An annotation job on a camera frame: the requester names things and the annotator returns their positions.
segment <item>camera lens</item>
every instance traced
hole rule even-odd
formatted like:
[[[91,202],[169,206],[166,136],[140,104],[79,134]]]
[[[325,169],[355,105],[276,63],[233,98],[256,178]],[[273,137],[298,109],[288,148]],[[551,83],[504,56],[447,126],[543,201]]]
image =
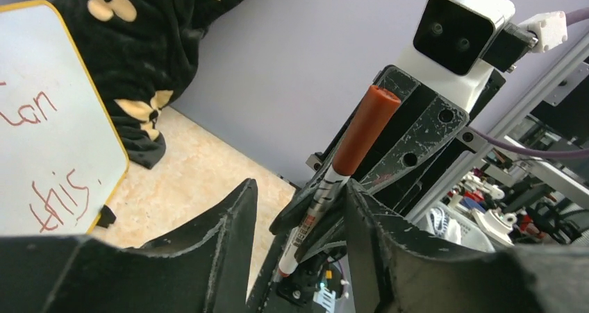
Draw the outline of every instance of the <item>camera lens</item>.
[[[431,34],[433,34],[434,37],[442,35],[442,33],[444,33],[444,28],[442,27],[442,24],[433,23],[431,25]]]
[[[467,51],[469,48],[470,42],[467,38],[462,37],[458,39],[458,42],[456,43],[456,49],[458,49],[458,51]]]

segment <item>aluminum frame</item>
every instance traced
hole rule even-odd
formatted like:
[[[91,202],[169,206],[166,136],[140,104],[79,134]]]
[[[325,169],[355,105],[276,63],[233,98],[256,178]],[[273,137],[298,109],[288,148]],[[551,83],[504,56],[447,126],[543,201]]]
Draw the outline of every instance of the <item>aluminum frame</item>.
[[[490,130],[489,136],[503,137],[518,125],[541,101],[543,101],[558,84],[569,76],[589,56],[589,33],[586,33],[553,67],[545,74],[497,125]],[[417,221],[430,207],[439,201],[450,188],[457,183],[477,162],[491,152],[493,146],[486,144],[477,153],[462,154],[446,175],[427,192],[407,215],[409,221]]]

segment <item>floor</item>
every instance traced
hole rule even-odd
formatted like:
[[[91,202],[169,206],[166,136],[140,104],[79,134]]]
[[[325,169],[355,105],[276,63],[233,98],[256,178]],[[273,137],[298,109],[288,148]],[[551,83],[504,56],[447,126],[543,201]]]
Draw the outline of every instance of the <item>floor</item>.
[[[114,246],[141,246],[211,208],[245,178],[255,178],[258,218],[249,291],[274,238],[268,228],[295,189],[171,108],[163,111],[158,129],[167,143],[164,158],[152,170],[131,163],[108,204],[115,224],[92,234]]]

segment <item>red handwritten text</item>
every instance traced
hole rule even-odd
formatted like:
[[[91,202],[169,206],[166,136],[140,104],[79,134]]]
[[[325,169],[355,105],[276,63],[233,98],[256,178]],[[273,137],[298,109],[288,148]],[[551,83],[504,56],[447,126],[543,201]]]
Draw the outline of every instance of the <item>red handwritten text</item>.
[[[45,211],[45,216],[42,218],[35,211],[33,204],[28,205],[31,213],[39,225],[41,225],[39,233],[56,230],[59,228],[59,226],[65,225],[67,220],[72,222],[75,221],[77,224],[77,222],[82,217],[84,217],[85,213],[88,211],[88,204],[90,202],[90,188],[88,186],[74,183],[73,181],[75,181],[75,179],[73,177],[75,176],[75,173],[76,169],[72,169],[65,176],[65,183],[67,184],[58,184],[59,188],[61,188],[61,192],[58,192],[57,189],[50,187],[46,194],[42,194],[39,191],[37,183],[35,181],[31,183],[31,188],[40,199],[43,210]],[[80,203],[79,199],[81,196],[84,197]]]
[[[16,114],[19,116],[20,120],[10,119],[7,115],[2,113],[2,111],[0,111],[0,117],[4,119],[6,123],[14,127],[18,127],[24,123],[40,124],[42,121],[37,116],[37,113],[39,112],[40,115],[42,115],[42,118],[47,121],[47,115],[45,114],[44,109],[47,110],[49,106],[51,106],[54,112],[57,112],[57,108],[53,105],[45,92],[39,92],[37,96],[33,98],[31,104],[26,103],[18,108]]]

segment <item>screw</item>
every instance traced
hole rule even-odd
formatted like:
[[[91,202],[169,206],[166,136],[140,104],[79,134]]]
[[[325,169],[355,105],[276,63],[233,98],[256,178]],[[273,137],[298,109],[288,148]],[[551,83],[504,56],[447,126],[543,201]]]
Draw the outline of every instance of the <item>screw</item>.
[[[470,143],[474,139],[474,136],[472,135],[472,133],[464,133],[464,135],[462,135],[462,139],[464,140],[464,142]]]
[[[431,25],[431,32],[433,33],[434,36],[438,36],[438,35],[441,35],[442,33],[444,33],[444,28],[442,27],[442,24],[440,24],[440,23],[433,23]]]
[[[460,39],[458,39],[458,42],[456,43],[456,49],[458,49],[458,51],[467,51],[470,48],[470,41],[468,41],[467,38],[462,37]]]
[[[538,44],[538,39],[536,37],[533,37],[530,42],[528,42],[528,47],[530,49],[532,49],[533,47],[535,47]]]

